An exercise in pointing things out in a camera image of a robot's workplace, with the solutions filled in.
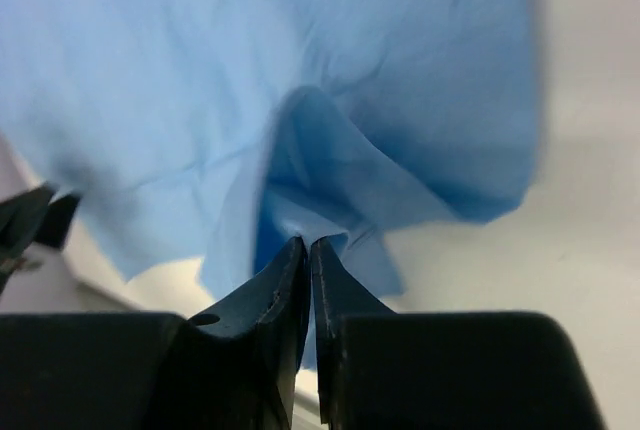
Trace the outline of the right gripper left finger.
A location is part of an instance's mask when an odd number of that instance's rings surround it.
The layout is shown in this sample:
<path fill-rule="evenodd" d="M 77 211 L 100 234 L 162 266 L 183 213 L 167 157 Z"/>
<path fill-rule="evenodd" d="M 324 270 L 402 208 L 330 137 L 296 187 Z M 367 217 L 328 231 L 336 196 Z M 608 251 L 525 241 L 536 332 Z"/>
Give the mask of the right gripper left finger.
<path fill-rule="evenodd" d="M 5 429 L 287 429 L 306 338 L 306 251 L 290 239 L 251 280 L 173 313 L 1 319 Z"/>

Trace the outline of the light blue long sleeve shirt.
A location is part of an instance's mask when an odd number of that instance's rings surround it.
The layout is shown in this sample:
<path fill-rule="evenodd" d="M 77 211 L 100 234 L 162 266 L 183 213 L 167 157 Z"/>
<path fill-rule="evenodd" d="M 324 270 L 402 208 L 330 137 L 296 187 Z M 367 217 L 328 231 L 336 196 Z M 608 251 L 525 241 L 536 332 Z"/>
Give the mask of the light blue long sleeve shirt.
<path fill-rule="evenodd" d="M 534 54 L 529 0 L 1 0 L 1 133 L 131 304 L 194 314 L 293 236 L 395 296 L 387 233 L 521 203 Z"/>

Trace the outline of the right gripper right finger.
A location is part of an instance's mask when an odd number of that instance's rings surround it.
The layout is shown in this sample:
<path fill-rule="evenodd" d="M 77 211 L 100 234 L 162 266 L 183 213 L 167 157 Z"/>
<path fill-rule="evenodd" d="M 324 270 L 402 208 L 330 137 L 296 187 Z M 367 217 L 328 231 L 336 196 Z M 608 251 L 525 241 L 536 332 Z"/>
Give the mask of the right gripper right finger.
<path fill-rule="evenodd" d="M 310 250 L 320 417 L 332 429 L 601 429 L 571 340 L 535 312 L 397 313 Z"/>

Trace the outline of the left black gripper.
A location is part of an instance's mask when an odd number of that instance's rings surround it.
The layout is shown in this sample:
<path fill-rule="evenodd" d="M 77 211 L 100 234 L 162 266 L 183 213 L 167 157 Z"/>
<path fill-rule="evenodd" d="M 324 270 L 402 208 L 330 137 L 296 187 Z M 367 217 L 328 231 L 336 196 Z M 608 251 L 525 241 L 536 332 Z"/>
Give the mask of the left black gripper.
<path fill-rule="evenodd" d="M 64 248 L 80 196 L 56 198 L 56 193 L 44 184 L 1 202 L 1 293 L 15 273 L 42 266 L 27 255 L 33 245 L 58 252 Z"/>

